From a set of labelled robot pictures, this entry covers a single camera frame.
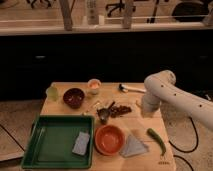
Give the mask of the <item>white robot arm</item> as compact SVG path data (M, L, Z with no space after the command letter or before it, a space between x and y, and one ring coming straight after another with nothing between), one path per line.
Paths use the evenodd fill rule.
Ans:
M144 80L146 92L142 97L143 113L153 114L160 103L166 101L213 131L213 102L179 89L175 83L176 76L170 70L147 76Z

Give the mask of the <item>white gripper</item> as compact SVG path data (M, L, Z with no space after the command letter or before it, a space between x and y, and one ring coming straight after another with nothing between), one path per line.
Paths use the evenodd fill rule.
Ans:
M152 105L146 102L142 103L141 115L143 118L151 118L155 115L156 111L159 109L158 105Z

